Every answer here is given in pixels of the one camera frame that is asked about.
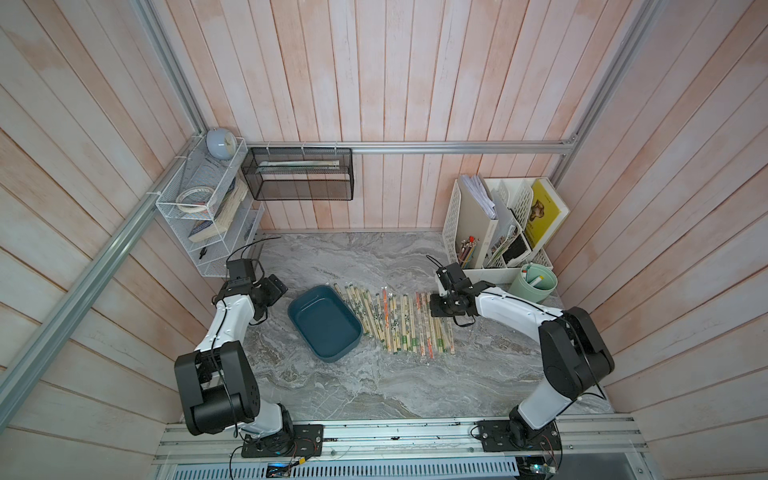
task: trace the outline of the alarm clock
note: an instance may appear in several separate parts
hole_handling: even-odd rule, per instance
[[[226,128],[214,128],[205,136],[208,152],[219,160],[228,161],[237,151],[237,139]]]

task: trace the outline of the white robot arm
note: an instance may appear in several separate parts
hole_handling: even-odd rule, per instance
[[[294,438],[293,423],[285,407],[262,401],[241,343],[251,321],[268,315],[287,288],[274,275],[255,281],[250,260],[233,260],[227,268],[230,280],[215,298],[207,335],[174,366],[184,420],[193,435],[241,424],[249,443],[268,439],[269,451],[280,455]]]
[[[588,388],[614,369],[614,360],[589,314],[560,310],[516,297],[488,282],[472,282],[457,263],[437,272],[439,293],[430,298],[433,316],[483,316],[541,344],[545,378],[509,413],[504,432],[520,449],[534,439]]]

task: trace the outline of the dark teal bin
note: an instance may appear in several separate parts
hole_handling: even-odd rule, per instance
[[[317,358],[335,362],[360,342],[362,325],[333,288],[320,285],[288,306],[288,316]]]

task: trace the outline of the yellow book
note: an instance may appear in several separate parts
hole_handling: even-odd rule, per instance
[[[543,247],[560,226],[568,209],[548,180],[537,179],[531,185],[533,201],[525,225],[525,238],[532,249]]]

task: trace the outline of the gray marble surface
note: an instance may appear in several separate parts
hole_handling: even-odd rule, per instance
[[[489,319],[453,327],[455,355],[393,355],[377,339],[335,363],[317,359],[287,315],[309,288],[355,283],[392,293],[436,291],[435,266],[445,262],[438,233],[295,233],[265,242],[261,261],[289,291],[270,318],[250,327],[243,343],[262,397],[281,402],[294,420],[506,415],[543,378],[538,344]],[[548,299],[558,306],[557,297]],[[587,396],[568,413],[610,412]]]

